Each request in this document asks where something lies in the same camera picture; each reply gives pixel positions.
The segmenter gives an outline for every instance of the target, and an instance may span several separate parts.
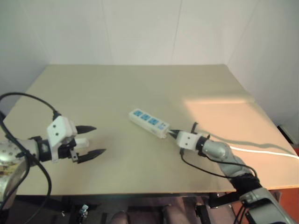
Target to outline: white wall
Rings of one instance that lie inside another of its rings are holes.
[[[280,69],[289,76],[297,69],[288,66],[295,60],[295,45],[293,49],[285,48],[283,43],[290,42],[290,38],[279,32],[280,29],[282,33],[290,32],[296,26],[288,22],[294,19],[288,8],[292,9],[295,2],[2,0],[0,93],[25,91],[48,63],[224,63],[271,118],[281,121],[293,112],[293,107],[287,104],[284,110],[276,112],[273,102],[268,100],[277,83],[283,83],[277,92],[281,96],[276,96],[281,101],[294,98],[282,89],[296,91],[296,87],[292,81],[283,82],[276,68],[268,67],[279,62]],[[262,24],[270,26],[269,33]],[[271,41],[262,51],[261,45],[269,38]],[[261,81],[266,83],[269,79],[277,80],[266,86],[267,91],[261,91]],[[0,105],[0,109],[7,112],[13,103]]]

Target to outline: white power strip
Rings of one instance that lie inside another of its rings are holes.
[[[130,112],[129,119],[161,139],[166,138],[170,128],[168,123],[157,119],[140,109],[135,109]]]

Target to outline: floor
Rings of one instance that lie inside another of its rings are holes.
[[[196,202],[201,202],[198,197],[151,197],[151,198],[109,198],[85,200],[77,199],[76,203],[96,204],[95,210],[90,210],[85,224],[108,224],[114,213],[126,211],[130,217],[131,224],[162,224],[162,209],[166,205],[180,208],[190,221],[190,224],[200,224],[196,217],[194,207]],[[22,224],[37,209],[37,206],[26,202],[15,201],[10,211],[7,224]],[[234,214],[229,206],[222,206],[217,209],[208,209],[213,224],[232,224]],[[68,224],[69,214],[64,216],[59,211],[43,209],[32,224]]]

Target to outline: table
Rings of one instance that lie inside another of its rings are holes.
[[[27,91],[56,107],[76,125],[92,125],[91,145],[107,151],[82,164],[70,159],[44,162],[52,178],[53,195],[195,193],[233,191],[226,180],[184,164],[175,140],[159,139],[133,124],[135,108],[170,123],[174,129],[205,130],[228,144],[253,150],[295,154],[265,112],[237,82],[225,65],[98,66],[49,65]],[[41,135],[52,113],[43,104],[22,97],[5,122],[18,138]],[[278,146],[259,148],[242,141]],[[299,186],[298,160],[289,157],[234,151],[254,167],[268,189]],[[217,164],[193,152],[187,161],[221,173]],[[20,195],[44,195],[47,182],[33,167]]]

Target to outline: white cable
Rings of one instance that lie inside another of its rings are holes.
[[[270,152],[270,151],[260,151],[260,150],[250,150],[250,149],[244,149],[244,148],[238,148],[234,146],[230,146],[231,149],[237,150],[237,151],[242,151],[242,152],[249,152],[249,153],[263,153],[263,154],[271,154],[271,155],[282,155],[282,156],[288,156],[295,158],[299,160],[299,157],[296,155],[292,154],[286,154],[286,153],[275,153],[275,152]]]

